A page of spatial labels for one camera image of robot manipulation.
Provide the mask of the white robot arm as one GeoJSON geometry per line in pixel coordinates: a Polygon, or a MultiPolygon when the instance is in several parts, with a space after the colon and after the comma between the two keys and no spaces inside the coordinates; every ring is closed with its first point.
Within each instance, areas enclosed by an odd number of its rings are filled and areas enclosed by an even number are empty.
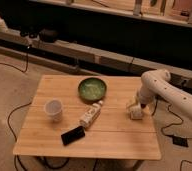
{"type": "Polygon", "coordinates": [[[192,95],[172,86],[169,81],[171,74],[166,69],[144,72],[141,75],[141,88],[127,104],[127,110],[132,120],[142,119],[143,109],[153,101],[156,95],[168,101],[192,121],[192,95]]]}

